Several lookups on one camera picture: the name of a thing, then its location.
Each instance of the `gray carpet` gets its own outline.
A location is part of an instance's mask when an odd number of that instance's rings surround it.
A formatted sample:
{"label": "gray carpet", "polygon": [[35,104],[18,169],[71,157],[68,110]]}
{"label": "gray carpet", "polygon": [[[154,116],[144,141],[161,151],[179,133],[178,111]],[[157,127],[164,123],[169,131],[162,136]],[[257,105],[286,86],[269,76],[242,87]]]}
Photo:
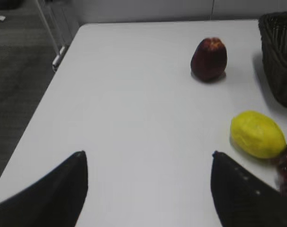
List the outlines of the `gray carpet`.
{"label": "gray carpet", "polygon": [[55,53],[31,0],[0,15],[1,176],[52,80]]}

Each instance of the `wicker basket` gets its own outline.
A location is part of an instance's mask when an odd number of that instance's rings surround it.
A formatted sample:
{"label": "wicker basket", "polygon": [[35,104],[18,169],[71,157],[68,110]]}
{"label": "wicker basket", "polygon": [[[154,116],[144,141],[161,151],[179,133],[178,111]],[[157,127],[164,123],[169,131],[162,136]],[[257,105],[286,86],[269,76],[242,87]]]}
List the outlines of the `wicker basket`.
{"label": "wicker basket", "polygon": [[261,16],[259,29],[269,86],[276,100],[287,107],[287,12]]}

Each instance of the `red apple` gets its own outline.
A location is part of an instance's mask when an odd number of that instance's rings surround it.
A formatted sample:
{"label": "red apple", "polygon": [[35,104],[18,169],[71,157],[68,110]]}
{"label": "red apple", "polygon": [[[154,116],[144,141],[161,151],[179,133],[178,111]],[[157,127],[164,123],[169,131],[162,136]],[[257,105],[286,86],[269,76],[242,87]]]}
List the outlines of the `red apple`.
{"label": "red apple", "polygon": [[192,72],[202,81],[219,78],[227,66],[227,50],[219,38],[206,38],[198,45],[192,60]]}

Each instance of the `yellow fruit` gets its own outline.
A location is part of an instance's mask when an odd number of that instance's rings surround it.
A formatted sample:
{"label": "yellow fruit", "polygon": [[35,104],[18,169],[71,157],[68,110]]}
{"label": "yellow fruit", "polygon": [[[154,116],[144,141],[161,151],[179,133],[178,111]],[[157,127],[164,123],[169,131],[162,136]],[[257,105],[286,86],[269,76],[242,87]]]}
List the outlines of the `yellow fruit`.
{"label": "yellow fruit", "polygon": [[258,158],[276,157],[286,147],[279,126],[256,111],[245,111],[232,119],[231,137],[249,154]]}

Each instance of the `white wall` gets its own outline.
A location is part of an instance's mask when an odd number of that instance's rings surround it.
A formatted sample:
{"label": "white wall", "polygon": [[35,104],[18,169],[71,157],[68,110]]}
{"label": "white wall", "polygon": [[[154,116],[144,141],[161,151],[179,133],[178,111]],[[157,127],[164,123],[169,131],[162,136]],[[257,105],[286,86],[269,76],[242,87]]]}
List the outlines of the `white wall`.
{"label": "white wall", "polygon": [[258,18],[287,11],[287,0],[215,0],[212,19]]}
{"label": "white wall", "polygon": [[81,23],[209,19],[213,0],[73,0]]}

